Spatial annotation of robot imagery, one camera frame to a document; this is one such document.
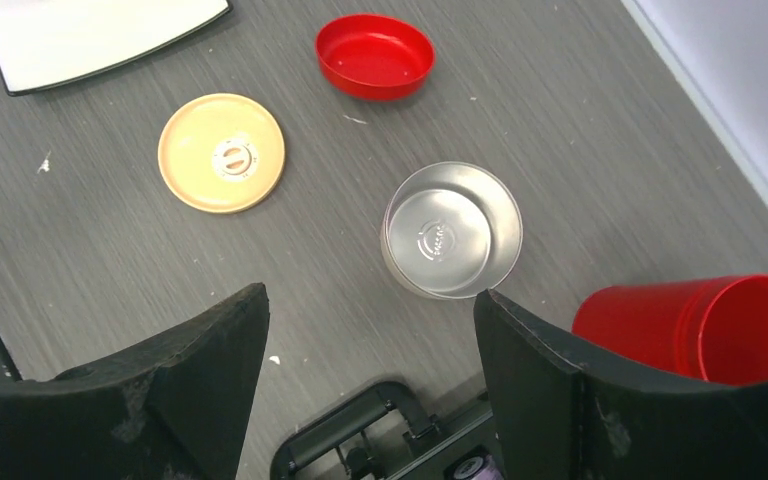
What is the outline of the red tall cup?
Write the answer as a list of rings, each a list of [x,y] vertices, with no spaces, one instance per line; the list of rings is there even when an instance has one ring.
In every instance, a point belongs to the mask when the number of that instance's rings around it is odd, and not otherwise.
[[[639,363],[726,385],[768,381],[768,275],[618,285],[590,295],[575,335]]]

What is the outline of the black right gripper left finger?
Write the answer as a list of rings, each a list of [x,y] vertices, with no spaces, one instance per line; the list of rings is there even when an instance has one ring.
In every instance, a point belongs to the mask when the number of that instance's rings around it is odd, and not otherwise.
[[[0,479],[232,479],[270,322],[253,283],[48,381],[0,382]]]

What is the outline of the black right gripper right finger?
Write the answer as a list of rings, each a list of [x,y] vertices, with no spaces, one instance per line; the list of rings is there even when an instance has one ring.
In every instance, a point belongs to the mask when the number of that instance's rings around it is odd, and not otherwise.
[[[473,318],[510,479],[768,479],[768,381],[655,369],[486,290]]]

